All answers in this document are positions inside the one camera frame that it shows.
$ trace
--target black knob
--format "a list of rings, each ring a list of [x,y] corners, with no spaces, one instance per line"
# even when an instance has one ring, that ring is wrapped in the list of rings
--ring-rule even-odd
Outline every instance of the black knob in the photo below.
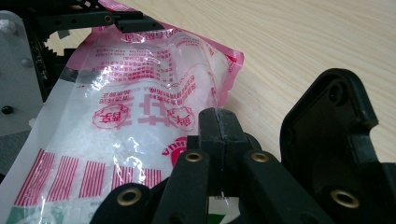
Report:
[[[14,108],[10,105],[5,105],[3,108],[1,108],[1,112],[5,115],[9,115],[14,113]]]

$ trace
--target wood grain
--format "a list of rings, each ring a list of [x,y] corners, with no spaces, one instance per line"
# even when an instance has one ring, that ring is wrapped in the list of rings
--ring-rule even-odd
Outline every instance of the wood grain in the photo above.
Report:
[[[320,73],[338,67],[361,78],[380,121],[371,132],[378,158],[396,161],[395,1],[121,2],[245,53],[226,108],[264,150],[280,158],[283,118]],[[56,37],[49,45],[64,47]]]

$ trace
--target pink and white plastic bag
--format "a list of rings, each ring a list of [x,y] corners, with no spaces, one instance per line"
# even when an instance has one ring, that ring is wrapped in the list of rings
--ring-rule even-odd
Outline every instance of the pink and white plastic bag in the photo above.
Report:
[[[171,174],[198,113],[225,104],[244,57],[165,26],[92,30],[0,186],[1,221],[88,223],[114,188]]]

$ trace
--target bolt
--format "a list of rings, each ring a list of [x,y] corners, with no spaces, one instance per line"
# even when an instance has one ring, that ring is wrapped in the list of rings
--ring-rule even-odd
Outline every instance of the bolt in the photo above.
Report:
[[[23,67],[32,67],[33,63],[30,59],[22,59],[21,64]]]
[[[1,108],[1,112],[5,115],[9,115],[14,113],[14,108],[10,105],[5,105],[3,108]]]
[[[17,32],[17,26],[13,21],[0,20],[0,31],[5,34],[13,35]]]

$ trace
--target gray surface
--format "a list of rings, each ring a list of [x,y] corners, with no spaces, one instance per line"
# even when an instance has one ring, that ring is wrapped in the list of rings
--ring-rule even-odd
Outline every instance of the gray surface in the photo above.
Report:
[[[0,174],[6,175],[30,131],[0,137]]]
[[[0,11],[0,21],[0,109],[14,108],[10,115],[0,112],[0,136],[6,136],[30,130],[29,120],[36,118],[43,103],[21,18]]]

